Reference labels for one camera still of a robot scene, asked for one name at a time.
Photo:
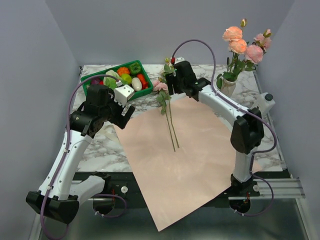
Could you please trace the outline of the beige ribbon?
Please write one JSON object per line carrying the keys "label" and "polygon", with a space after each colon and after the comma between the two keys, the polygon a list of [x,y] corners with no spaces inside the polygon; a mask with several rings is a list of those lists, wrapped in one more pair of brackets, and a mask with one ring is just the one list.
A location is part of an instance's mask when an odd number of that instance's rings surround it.
{"label": "beige ribbon", "polygon": [[104,135],[109,140],[119,143],[119,138],[117,136],[116,130],[112,124],[104,125],[98,132],[101,135]]}

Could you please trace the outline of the white rose stem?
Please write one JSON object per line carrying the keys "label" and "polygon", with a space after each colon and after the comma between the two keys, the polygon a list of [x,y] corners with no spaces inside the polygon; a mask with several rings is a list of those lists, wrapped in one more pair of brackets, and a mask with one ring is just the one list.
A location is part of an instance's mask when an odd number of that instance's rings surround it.
{"label": "white rose stem", "polygon": [[173,123],[173,115],[172,115],[172,108],[171,108],[171,95],[174,94],[174,87],[173,87],[173,80],[172,80],[172,77],[175,77],[176,76],[176,73],[175,73],[175,69],[174,69],[174,66],[172,64],[172,61],[174,61],[175,58],[166,58],[165,59],[165,65],[163,67],[163,78],[165,79],[166,81],[166,84],[168,86],[168,109],[169,109],[169,118],[170,118],[170,125],[171,125],[171,130],[173,131],[173,135],[174,135],[174,138],[175,138],[175,142],[176,142],[176,147],[179,148],[180,145],[179,145],[179,141],[178,141],[178,138],[177,138],[177,134],[176,134],[176,131],[175,131],[175,127],[174,127],[174,123]]}

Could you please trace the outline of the pink flower bouquet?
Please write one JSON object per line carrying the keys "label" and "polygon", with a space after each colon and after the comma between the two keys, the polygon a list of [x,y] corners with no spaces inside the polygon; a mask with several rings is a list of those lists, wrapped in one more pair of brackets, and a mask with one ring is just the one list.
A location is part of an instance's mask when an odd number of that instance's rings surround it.
{"label": "pink flower bouquet", "polygon": [[158,96],[156,97],[156,101],[159,103],[159,106],[160,106],[160,114],[162,116],[165,116],[173,151],[175,152],[176,147],[179,148],[180,146],[179,146],[178,138],[173,125],[172,110],[171,110],[171,96],[169,94],[169,87],[167,85],[167,82],[162,77],[158,77],[157,80],[152,82],[152,85],[153,85],[153,91],[158,94]]}

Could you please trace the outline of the peach rose stem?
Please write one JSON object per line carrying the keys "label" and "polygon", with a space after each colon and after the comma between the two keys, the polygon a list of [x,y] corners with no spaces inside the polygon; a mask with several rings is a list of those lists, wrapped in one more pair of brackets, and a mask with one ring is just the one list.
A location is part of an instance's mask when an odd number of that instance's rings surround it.
{"label": "peach rose stem", "polygon": [[248,45],[248,42],[243,39],[243,30],[247,23],[247,19],[243,18],[239,27],[230,26],[222,35],[222,39],[228,43],[228,51],[232,53],[232,57],[227,57],[226,59],[226,71],[216,77],[216,86],[219,90],[226,87],[228,83],[229,86],[235,84],[239,74],[247,66],[246,60],[240,59],[240,56],[245,54]]}

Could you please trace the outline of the pink wrapping paper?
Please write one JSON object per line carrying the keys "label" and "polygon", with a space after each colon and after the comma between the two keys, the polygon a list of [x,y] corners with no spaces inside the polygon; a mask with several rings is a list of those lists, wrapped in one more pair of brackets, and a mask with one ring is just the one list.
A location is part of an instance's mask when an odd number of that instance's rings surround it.
{"label": "pink wrapping paper", "polygon": [[171,111],[175,135],[157,108],[116,129],[159,231],[221,194],[231,176],[250,177],[250,156],[235,151],[231,132],[210,107],[184,97],[171,104]]}

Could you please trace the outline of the pink rose stem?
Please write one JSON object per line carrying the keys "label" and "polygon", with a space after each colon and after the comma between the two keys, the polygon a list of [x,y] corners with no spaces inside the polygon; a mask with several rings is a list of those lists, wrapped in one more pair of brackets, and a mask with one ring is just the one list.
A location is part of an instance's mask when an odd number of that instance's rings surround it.
{"label": "pink rose stem", "polygon": [[239,60],[236,64],[239,72],[251,72],[256,69],[271,46],[272,35],[272,31],[267,28],[253,38],[253,42],[246,47],[243,60]]}

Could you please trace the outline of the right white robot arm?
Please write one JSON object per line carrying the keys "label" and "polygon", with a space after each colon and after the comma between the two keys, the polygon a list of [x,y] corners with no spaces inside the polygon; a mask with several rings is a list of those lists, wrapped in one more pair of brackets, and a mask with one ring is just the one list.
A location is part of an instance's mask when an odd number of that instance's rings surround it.
{"label": "right white robot arm", "polygon": [[265,136],[263,123],[256,107],[248,109],[220,91],[213,90],[212,83],[206,78],[197,78],[191,64],[179,57],[173,65],[173,73],[165,75],[169,94],[185,93],[189,98],[207,105],[220,114],[232,127],[230,142],[235,149],[235,167],[230,176],[230,191],[241,196],[247,192],[253,177],[251,154],[261,144]]}

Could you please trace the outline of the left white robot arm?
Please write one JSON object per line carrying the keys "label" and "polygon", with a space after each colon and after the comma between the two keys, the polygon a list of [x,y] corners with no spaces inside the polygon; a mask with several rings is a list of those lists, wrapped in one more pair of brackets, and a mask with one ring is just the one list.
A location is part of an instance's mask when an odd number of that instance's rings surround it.
{"label": "left white robot arm", "polygon": [[72,186],[72,181],[84,152],[104,123],[125,128],[135,107],[130,106],[126,113],[123,110],[134,93],[129,85],[111,89],[94,84],[88,88],[85,101],[67,119],[64,139],[49,174],[37,191],[27,194],[26,202],[37,214],[70,224],[80,205],[95,195],[104,198],[110,194],[111,177],[106,173],[93,173],[77,186]]}

